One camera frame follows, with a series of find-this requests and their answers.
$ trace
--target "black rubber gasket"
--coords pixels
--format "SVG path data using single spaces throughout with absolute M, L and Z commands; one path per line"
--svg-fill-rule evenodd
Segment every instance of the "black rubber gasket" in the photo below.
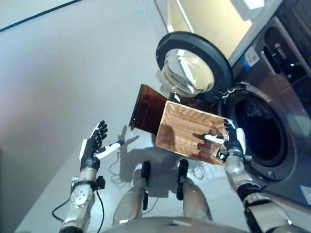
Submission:
M 287 154 L 287 137 L 286 137 L 286 133 L 285 133 L 285 129 L 283 126 L 283 123 L 281 121 L 281 119 L 278 117 L 277 113 L 275 112 L 275 110 L 273 110 L 273 108 L 266 103 L 264 100 L 254 96 L 252 93 L 247 92 L 247 91 L 242 91 L 242 92 L 237 92 L 237 93 L 233 93 L 229 99 L 227 100 L 227 115 L 224 115 L 224 117 L 227 117 L 229 119 L 232 119 L 234 122 L 237 123 L 237 125 L 241 128 L 245 128 L 247 126 L 245 125 L 241 125 L 239 124 L 239 121 L 237 119 L 238 114 L 242 114 L 243 116 L 245 115 L 245 112 L 241 113 L 238 112 L 236 110 L 237 104 L 240 103 L 241 101 L 254 101 L 256 103 L 258 103 L 260 106 L 264 106 L 265 109 L 269 110 L 269 113 L 272 115 L 272 119 L 274 121 L 274 123 L 277 125 L 277 128 L 279 130 L 279 137 L 280 137 L 280 150 L 278 155 L 276 155 L 275 157 L 271 158 L 271 159 L 261 159 L 259 156 L 256 155 L 256 153 L 254 153 L 251 148 L 248 146 L 247 147 L 247 151 L 249 154 L 253 155 L 253 159 L 256 163 L 261 164 L 263 166 L 278 166 L 279 164 L 281 164 Z
M 188 50 L 199 56 L 213 72 L 215 83 L 211 90 L 197 97 L 215 100 L 219 91 L 226 91 L 232 85 L 232 70 L 225 56 L 212 43 L 203 37 L 189 32 L 173 32 L 165 35 L 156 49 L 156 61 L 162 70 L 165 56 L 172 49 Z

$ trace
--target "wire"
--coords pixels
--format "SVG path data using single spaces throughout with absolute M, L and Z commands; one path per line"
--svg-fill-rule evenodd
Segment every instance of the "wire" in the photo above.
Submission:
M 154 203 L 154 205 L 151 207 L 151 209 L 150 209 L 150 210 L 148 210 L 148 211 L 147 211 L 147 212 L 145 212 L 145 213 L 142 213 L 142 215 L 146 215 L 146 214 L 150 213 L 150 212 L 154 209 L 154 207 L 156 206 L 156 202 L 157 202 L 157 200 L 159 200 L 159 197 L 157 197 L 157 198 L 156 198 L 155 203 Z
M 100 225 L 100 227 L 99 227 L 99 229 L 98 229 L 98 231 L 97 231 L 97 233 L 99 233 L 99 231 L 101 230 L 101 228 L 102 228 L 102 226 L 103 226 L 105 212 L 104 212 L 104 204 L 103 204 L 103 201 L 102 201 L 101 197 L 99 196 L 98 189 L 96 189 L 96 194 L 97 194 L 97 196 L 98 196 L 99 201 L 101 202 L 101 205 L 102 205 L 102 211 L 103 211 L 103 218 L 102 218 L 102 222 L 101 222 L 101 225 Z
M 56 215 L 54 214 L 54 212 L 55 212 L 56 210 L 58 210 L 59 208 L 63 207 L 64 205 L 66 205 L 66 204 L 69 202 L 69 200 L 70 200 L 70 198 L 68 198 L 68 199 L 67 199 L 66 201 L 64 201 L 62 204 L 60 204 L 60 205 L 57 206 L 55 209 L 53 209 L 53 211 L 52 211 L 52 216 L 53 216 L 56 220 L 58 220 L 58 221 L 60 221 L 60 222 L 64 222 L 64 220 L 61 219 L 60 217 L 56 216 Z
M 112 168 L 112 166 L 113 166 L 114 164 L 116 164 L 116 163 L 119 161 L 119 156 L 120 156 L 120 153 L 117 152 L 117 160 L 116 160 L 113 164 L 111 164 L 111 165 L 109 166 L 109 168 L 108 168 L 108 171 L 109 171 L 112 175 L 118 175 L 118 174 L 112 172 L 112 171 L 111 171 L 111 168 Z

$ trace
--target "washing machine drum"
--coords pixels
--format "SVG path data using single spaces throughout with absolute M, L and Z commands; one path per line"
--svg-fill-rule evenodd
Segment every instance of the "washing machine drum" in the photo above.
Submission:
M 256 94 L 238 91 L 219 104 L 220 114 L 245 132 L 246 153 L 263 166 L 278 166 L 286 156 L 284 126 L 272 107 Z

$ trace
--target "black cable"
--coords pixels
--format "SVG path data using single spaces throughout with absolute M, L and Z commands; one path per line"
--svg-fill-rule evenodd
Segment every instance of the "black cable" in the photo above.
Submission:
M 98 189 L 96 189 L 96 194 L 97 194 L 97 196 L 98 196 L 99 201 L 101 202 L 101 205 L 102 205 L 102 211 L 103 211 L 103 218 L 102 218 L 102 222 L 101 222 L 101 225 L 100 225 L 100 227 L 99 227 L 99 229 L 98 229 L 98 231 L 97 231 L 97 233 L 99 233 L 99 231 L 101 230 L 101 228 L 102 228 L 102 226 L 103 226 L 105 212 L 104 212 L 104 204 L 103 204 L 103 201 L 102 201 L 101 197 L 99 196 Z
M 65 202 L 63 202 L 62 204 L 60 204 L 59 206 L 57 206 L 55 209 L 53 209 L 53 211 L 52 211 L 52 216 L 56 219 L 56 220 L 58 220 L 58 221 L 60 221 L 60 222 L 64 222 L 64 220 L 62 220 L 60 217 L 58 217 L 58 216 L 56 216 L 55 214 L 54 214 L 54 212 L 56 211 L 56 210 L 58 210 L 59 208 L 61 208 L 61 207 L 63 207 L 64 205 L 66 205 L 68 202 L 69 202 L 69 200 L 70 200 L 70 198 L 68 198 Z
M 154 207 L 156 206 L 156 202 L 157 202 L 157 200 L 159 200 L 159 198 L 160 198 L 160 197 L 157 197 L 156 200 L 155 200 L 155 202 L 154 202 L 154 205 L 151 207 L 151 209 L 148 210 L 148 211 L 145 212 L 145 213 L 142 213 L 142 215 L 146 215 L 146 214 L 150 213 L 150 212 L 154 209 Z

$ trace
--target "robot leg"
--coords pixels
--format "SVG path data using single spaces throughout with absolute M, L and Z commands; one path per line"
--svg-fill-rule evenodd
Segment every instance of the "robot leg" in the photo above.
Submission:
M 188 162 L 180 161 L 178 169 L 177 199 L 183 200 L 184 216 L 212 221 L 212 215 L 202 190 L 187 177 Z
M 148 194 L 146 193 L 146 188 L 149 174 L 150 163 L 146 161 L 142 165 L 141 178 L 120 200 L 113 215 L 113 225 L 118 225 L 141 217 L 142 210 L 147 209 Z

